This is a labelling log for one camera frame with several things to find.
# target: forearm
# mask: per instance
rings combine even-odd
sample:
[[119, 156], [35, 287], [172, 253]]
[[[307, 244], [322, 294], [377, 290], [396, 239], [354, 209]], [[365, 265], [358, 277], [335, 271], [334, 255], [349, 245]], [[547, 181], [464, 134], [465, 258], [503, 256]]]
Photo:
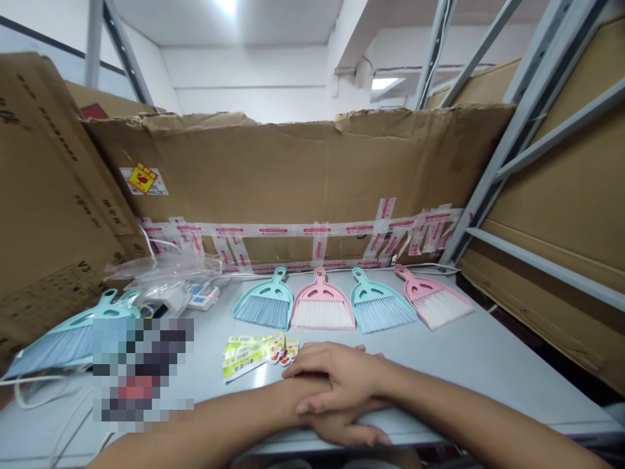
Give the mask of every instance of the forearm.
[[493, 468], [607, 468], [569, 438], [492, 399], [387, 360], [383, 396]]
[[123, 436], [89, 468], [219, 468], [267, 437], [300, 426], [299, 401], [327, 389], [325, 380], [286, 380], [211, 399], [178, 421], [154, 424], [151, 433]]

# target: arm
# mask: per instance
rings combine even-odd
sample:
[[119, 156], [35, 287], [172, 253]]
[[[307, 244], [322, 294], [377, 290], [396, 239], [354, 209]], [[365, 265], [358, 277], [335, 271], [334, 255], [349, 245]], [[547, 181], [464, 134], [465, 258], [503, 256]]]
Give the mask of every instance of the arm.
[[151, 433], [123, 436], [88, 467], [220, 468], [274, 433], [295, 427], [312, 427], [323, 439], [338, 444], [390, 444], [381, 430], [352, 425], [359, 415], [387, 405], [380, 400], [324, 416], [296, 414], [303, 398], [330, 389], [326, 378], [307, 377], [211, 399], [180, 412], [178, 421], [155, 423]]
[[609, 468], [569, 438], [519, 412], [450, 382], [333, 343], [306, 344], [283, 374], [328, 373], [332, 391], [302, 400], [317, 413], [385, 397], [446, 434], [494, 468]]

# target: teal dustpan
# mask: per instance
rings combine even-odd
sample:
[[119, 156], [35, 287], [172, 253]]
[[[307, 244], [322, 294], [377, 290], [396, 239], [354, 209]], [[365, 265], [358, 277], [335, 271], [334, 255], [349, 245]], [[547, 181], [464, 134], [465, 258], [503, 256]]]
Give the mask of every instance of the teal dustpan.
[[261, 326], [287, 330], [293, 307], [293, 294], [282, 279], [284, 267], [278, 267], [269, 281], [259, 283], [237, 302], [232, 310], [235, 319]]
[[96, 306], [69, 318], [20, 351], [2, 379], [28, 375], [53, 367], [92, 363], [93, 320], [140, 318], [132, 306], [139, 291], [130, 290], [113, 303], [117, 290], [106, 290]]
[[361, 268], [354, 268], [352, 273], [358, 282], [352, 289], [352, 307], [362, 334], [417, 320], [414, 308], [401, 294], [383, 283], [369, 280]]

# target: fluorescent light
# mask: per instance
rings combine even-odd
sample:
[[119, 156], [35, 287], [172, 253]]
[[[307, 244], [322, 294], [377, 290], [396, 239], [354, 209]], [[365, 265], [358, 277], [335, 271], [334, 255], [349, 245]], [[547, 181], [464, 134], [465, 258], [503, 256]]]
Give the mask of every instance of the fluorescent light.
[[372, 90], [386, 89], [397, 80], [399, 80], [399, 78], [374, 78], [373, 84], [371, 85], [371, 89]]
[[214, 0], [219, 8], [228, 16], [234, 16], [236, 13], [237, 0]]

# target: mini broom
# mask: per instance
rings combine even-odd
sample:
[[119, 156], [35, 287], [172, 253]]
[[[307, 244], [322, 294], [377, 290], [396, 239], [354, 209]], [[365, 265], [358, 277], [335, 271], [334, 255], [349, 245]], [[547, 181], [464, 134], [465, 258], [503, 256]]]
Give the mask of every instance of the mini broom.
[[440, 282], [415, 277], [400, 264], [395, 264], [395, 273], [406, 280], [406, 298], [430, 330], [436, 330], [475, 310], [470, 300]]
[[139, 292], [130, 290], [113, 303], [117, 290], [106, 290], [96, 306], [60, 323], [19, 352], [2, 379], [29, 375], [53, 367], [92, 363], [93, 320], [141, 317], [132, 302]]
[[287, 330], [293, 306], [293, 294], [282, 282], [286, 274], [278, 267], [269, 281], [259, 283], [245, 293], [232, 310], [232, 317], [274, 329]]
[[358, 284], [352, 290], [354, 315], [362, 334], [415, 322], [415, 310], [392, 288], [370, 281], [361, 268], [352, 270]]
[[354, 330], [356, 319], [347, 297], [326, 282], [326, 271], [314, 270], [314, 283], [302, 288], [293, 307], [291, 326], [302, 329]]

